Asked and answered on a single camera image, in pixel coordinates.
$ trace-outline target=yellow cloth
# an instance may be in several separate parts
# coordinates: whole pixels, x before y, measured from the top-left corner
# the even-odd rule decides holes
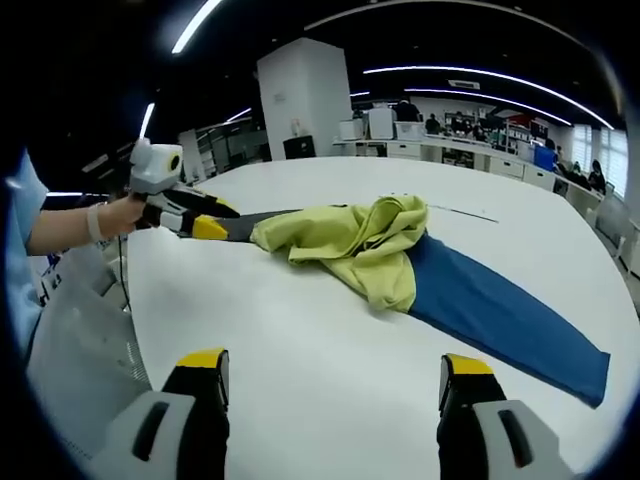
[[[263,220],[251,241],[268,252],[290,247],[289,261],[319,260],[376,309],[406,312],[416,297],[403,250],[423,235],[427,206],[416,196],[380,198],[371,207],[313,207]]]

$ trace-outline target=desk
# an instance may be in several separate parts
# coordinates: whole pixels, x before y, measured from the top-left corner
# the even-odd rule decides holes
[[[502,175],[512,180],[524,181],[549,191],[554,189],[555,183],[564,183],[566,185],[564,197],[583,218],[587,218],[589,209],[597,212],[604,198],[599,193],[589,191],[567,180],[562,175],[538,168],[533,163],[516,155],[494,150],[488,143],[466,138],[425,135],[421,140],[416,141],[336,140],[333,144],[340,146],[343,150],[349,146],[354,146],[357,150],[358,145],[385,145],[388,157],[435,163],[443,163],[442,151],[444,148],[469,152],[474,157],[473,166],[475,170]]]
[[[559,196],[470,169],[387,158],[247,165],[200,187],[243,213],[371,204],[411,193],[429,232],[499,272],[611,353],[603,403],[574,397],[397,312],[374,312],[324,269],[289,266],[249,244],[129,240],[133,320],[149,378],[164,383],[198,349],[230,350],[227,478],[438,478],[440,357],[484,359],[507,397],[560,437],[571,468],[590,468],[617,436],[640,379],[640,326],[596,235]]]

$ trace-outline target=white pillar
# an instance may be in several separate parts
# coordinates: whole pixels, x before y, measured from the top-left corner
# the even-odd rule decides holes
[[[178,142],[182,145],[182,168],[188,183],[198,183],[206,180],[204,165],[200,150],[198,150],[198,139],[196,131],[191,129],[178,134]]]
[[[340,121],[351,118],[351,98],[344,50],[300,38],[258,61],[258,80],[273,160],[283,160],[283,141],[312,135],[316,155],[333,151]]]

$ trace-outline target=ceiling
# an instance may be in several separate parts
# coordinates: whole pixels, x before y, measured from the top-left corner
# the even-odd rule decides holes
[[[577,7],[571,3],[441,1],[380,8],[388,3],[380,1],[372,5],[378,8],[305,31],[371,2],[223,0],[185,50],[171,55],[203,2],[62,0],[39,11],[30,24],[38,41],[23,41],[18,87],[25,99],[29,151],[50,188],[77,190],[86,181],[80,168],[133,140],[150,102],[156,109],[147,132],[154,142],[174,142],[182,130],[219,123],[247,107],[260,119],[256,61],[300,36],[345,49],[353,92],[393,98],[404,88],[451,88],[448,79],[472,80],[480,83],[480,93],[572,123],[600,125],[562,100],[502,79],[437,71],[362,73],[403,65],[468,67],[539,83],[624,128],[616,94],[593,56],[594,37],[588,35],[599,31],[597,21],[606,15],[600,10],[593,18],[581,12],[576,25]],[[513,9],[516,3],[522,12]],[[496,6],[509,12],[489,8]],[[590,49],[522,14],[579,37]]]

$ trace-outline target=window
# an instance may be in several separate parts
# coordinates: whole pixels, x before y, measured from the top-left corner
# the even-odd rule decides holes
[[[627,134],[622,130],[602,129],[598,160],[605,180],[611,182],[616,187],[615,192],[624,198],[629,164]]]
[[[573,127],[571,161],[573,163],[578,162],[580,169],[584,173],[591,170],[591,160],[593,159],[591,149],[591,127],[589,125],[576,125]]]

